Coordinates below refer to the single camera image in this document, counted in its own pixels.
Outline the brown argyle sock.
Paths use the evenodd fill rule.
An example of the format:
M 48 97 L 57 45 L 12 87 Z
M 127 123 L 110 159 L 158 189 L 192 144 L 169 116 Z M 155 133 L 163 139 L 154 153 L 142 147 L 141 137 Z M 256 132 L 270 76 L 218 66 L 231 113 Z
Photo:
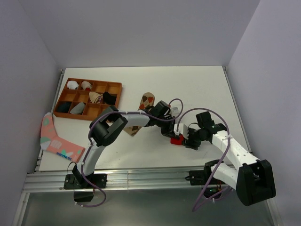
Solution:
M 147 108 L 150 108 L 150 107 L 154 106 L 154 101 L 155 101 L 155 96 L 150 92 L 146 92 L 142 96 L 142 99 L 140 101 L 140 105 L 139 105 L 138 109 L 145 110 Z M 139 132 L 139 130 L 141 128 L 142 127 L 140 127 L 140 126 L 127 127 L 124 129 L 124 131 L 133 137 Z

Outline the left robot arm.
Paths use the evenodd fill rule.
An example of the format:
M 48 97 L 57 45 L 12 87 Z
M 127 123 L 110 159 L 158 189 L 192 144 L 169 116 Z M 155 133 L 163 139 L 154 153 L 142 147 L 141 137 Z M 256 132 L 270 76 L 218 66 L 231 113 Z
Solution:
M 89 147 L 72 170 L 75 183 L 81 188 L 90 186 L 91 175 L 101 153 L 117 139 L 124 128 L 158 126 L 163 136 L 179 139 L 179 135 L 174 132 L 175 119 L 171 115 L 170 105 L 164 101 L 131 112 L 120 111 L 114 106 L 108 107 L 89 126 Z

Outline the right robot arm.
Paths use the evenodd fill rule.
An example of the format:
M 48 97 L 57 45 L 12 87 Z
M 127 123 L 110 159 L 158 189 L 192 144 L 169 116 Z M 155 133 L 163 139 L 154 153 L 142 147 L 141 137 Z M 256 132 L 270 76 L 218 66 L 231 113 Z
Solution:
M 226 184 L 234 189 L 245 205 L 262 202 L 276 196 L 272 166 L 248 152 L 230 134 L 225 123 L 216 124 L 209 112 L 196 115 L 198 129 L 180 123 L 174 131 L 183 136 L 182 144 L 197 150 L 208 141 L 222 152 L 222 158 L 205 163 L 202 170 L 191 170 L 185 178 L 192 186 Z M 232 166 L 224 163 L 227 158 Z

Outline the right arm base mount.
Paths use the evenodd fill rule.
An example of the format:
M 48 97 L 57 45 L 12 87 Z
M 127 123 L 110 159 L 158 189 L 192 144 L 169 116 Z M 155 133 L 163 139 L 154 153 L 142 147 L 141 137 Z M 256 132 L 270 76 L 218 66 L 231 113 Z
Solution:
M 191 170 L 188 176 L 185 177 L 186 181 L 190 182 L 191 186 L 204 186 L 207 182 L 207 175 L 203 170 Z M 204 191 L 204 196 L 209 198 L 211 195 L 216 194 L 222 190 L 222 186 L 225 185 L 224 182 L 212 178 L 209 182 L 208 188 Z

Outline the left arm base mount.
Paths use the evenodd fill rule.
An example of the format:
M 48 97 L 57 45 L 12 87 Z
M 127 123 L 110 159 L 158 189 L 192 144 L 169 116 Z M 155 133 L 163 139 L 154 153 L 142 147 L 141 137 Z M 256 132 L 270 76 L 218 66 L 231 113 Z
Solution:
M 79 178 L 80 181 L 73 174 L 66 175 L 63 189 L 74 191 L 73 198 L 75 202 L 86 203 L 92 201 L 96 188 L 90 185 L 82 176 Z M 92 174 L 87 176 L 87 179 L 101 189 L 106 187 L 106 174 Z

